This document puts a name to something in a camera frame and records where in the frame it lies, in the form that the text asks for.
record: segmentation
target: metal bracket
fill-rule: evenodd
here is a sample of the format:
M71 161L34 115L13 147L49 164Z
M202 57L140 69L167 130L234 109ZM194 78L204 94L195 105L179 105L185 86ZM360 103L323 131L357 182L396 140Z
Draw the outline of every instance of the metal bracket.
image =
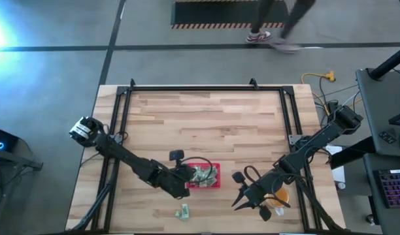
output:
M283 90L287 94L294 96L294 88L292 86L283 86Z
M121 134L111 134L110 137L117 143L120 144L123 141L123 135Z
M117 87L116 95L123 95L129 89L128 86Z
M289 144L290 145L296 144L300 139L302 139L302 137L304 137L304 135L302 134L289 134L288 136Z
M130 79L130 90L133 91L133 87L136 85L136 82L134 81L134 79Z
M259 86L258 86L257 81L255 80L255 78L251 78L251 80L250 80L250 85L253 85L253 86L254 86L254 89L255 89L256 91L259 90Z

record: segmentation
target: sneaker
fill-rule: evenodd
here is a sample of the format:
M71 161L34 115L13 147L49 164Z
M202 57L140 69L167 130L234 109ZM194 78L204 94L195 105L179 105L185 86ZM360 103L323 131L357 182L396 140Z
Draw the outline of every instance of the sneaker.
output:
M290 44L286 41L286 39L272 40L269 44L274 49L288 54L296 53L301 49L299 45Z
M245 42L246 43L258 43L258 42L265 42L271 38L270 32L264 31L259 33L250 33L247 36Z

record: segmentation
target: black pants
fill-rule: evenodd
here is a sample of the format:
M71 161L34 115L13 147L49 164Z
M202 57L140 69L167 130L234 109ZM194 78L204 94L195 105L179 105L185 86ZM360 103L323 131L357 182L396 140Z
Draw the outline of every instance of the black pants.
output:
M276 0L259 0L258 3L258 18L254 24L252 24L251 33L258 33L259 29L264 24L264 19L270 13L271 7ZM299 20L306 14L306 12L313 6L316 0L297 0L294 4L293 10L290 13L287 22L284 24L284 29L281 32L280 37L285 39L292 31L293 27L299 22Z

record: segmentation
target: black desk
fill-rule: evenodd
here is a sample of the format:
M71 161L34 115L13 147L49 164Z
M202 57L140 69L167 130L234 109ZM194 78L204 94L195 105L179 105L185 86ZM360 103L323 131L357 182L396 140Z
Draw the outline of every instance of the black desk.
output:
M383 81L370 78L368 70L358 70L356 77L367 113L372 136L334 154L331 167L345 165L363 157L371 190L373 215L384 234L400 234L400 208L387 209L373 178L374 170L400 169L400 126L389 119L400 114L400 74L388 72ZM379 134L387 132L397 141L389 144Z
M363 159L373 195L372 202L383 233L400 235L400 208L387 209L385 207L373 176L374 170L400 169L400 157L368 153Z
M390 118L400 114L400 74L388 72L378 82L370 78L368 70L358 70L356 77L371 136L336 154L332 168L362 158L365 153L400 156L400 126L389 124ZM392 135L396 142L387 143L379 136L382 132Z

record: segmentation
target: striped warning mat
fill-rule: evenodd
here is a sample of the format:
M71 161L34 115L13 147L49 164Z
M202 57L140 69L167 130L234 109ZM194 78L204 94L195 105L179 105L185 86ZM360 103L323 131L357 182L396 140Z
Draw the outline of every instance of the striped warning mat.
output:
M256 19L258 0L178 0L171 29L246 29ZM288 17L283 0L274 3L263 27L281 28Z

